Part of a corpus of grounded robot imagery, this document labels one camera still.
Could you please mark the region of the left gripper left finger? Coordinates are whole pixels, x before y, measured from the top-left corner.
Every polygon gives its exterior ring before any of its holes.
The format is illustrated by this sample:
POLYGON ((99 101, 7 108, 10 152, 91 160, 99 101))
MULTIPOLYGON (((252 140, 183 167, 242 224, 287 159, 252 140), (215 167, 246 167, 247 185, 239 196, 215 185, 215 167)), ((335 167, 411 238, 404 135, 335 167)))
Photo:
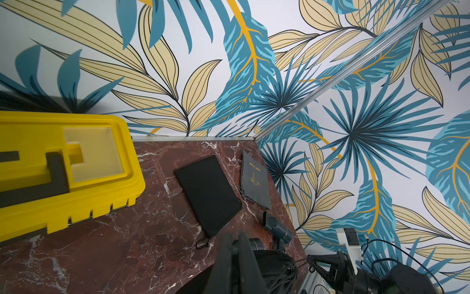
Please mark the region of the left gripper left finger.
POLYGON ((213 294, 231 293, 231 261, 232 261, 231 235, 225 234, 219 248, 219 255, 212 269, 213 294))

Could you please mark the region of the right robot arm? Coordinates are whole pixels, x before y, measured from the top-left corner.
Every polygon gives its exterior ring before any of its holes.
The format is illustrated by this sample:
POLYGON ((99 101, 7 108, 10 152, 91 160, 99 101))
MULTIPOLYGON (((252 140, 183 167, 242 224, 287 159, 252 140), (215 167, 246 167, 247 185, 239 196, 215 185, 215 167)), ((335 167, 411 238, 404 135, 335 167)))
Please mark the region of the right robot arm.
POLYGON ((394 243, 383 241, 392 248, 391 257, 367 257, 375 239, 363 245, 355 241, 347 246, 348 253, 308 255, 309 270, 318 273, 338 294, 443 294, 443 284, 423 263, 408 255, 406 263, 398 253, 404 253, 394 243))

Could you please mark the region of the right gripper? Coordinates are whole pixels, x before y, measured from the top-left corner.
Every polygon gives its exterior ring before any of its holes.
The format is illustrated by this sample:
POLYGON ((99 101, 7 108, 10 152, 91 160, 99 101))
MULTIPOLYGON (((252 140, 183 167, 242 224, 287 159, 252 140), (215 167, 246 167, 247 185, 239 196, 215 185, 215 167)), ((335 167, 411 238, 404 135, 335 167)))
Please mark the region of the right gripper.
POLYGON ((359 273, 362 271, 349 255, 344 253, 308 255, 307 263, 312 271, 328 274, 326 281, 340 294, 361 294, 362 285, 359 273))

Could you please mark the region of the black hair dryer pouch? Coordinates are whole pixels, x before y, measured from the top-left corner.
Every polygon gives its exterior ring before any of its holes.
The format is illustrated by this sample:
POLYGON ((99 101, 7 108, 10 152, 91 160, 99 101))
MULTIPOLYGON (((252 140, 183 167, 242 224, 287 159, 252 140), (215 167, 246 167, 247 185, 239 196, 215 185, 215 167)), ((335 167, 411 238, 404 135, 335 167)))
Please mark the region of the black hair dryer pouch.
MULTIPOLYGON (((258 238, 251 238, 250 245, 268 292, 270 294, 290 294, 298 276, 295 261, 283 252, 265 250, 263 243, 258 238)), ((182 286, 177 294, 203 293, 211 270, 211 266, 206 268, 182 286)))

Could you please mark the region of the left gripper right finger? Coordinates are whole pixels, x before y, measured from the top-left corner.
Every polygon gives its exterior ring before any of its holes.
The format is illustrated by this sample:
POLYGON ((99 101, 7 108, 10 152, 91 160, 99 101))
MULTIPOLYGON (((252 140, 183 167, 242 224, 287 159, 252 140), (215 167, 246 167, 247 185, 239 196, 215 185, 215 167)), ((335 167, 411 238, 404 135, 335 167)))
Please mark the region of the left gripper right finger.
POLYGON ((248 236, 239 234, 239 293, 267 294, 268 289, 253 253, 248 236))

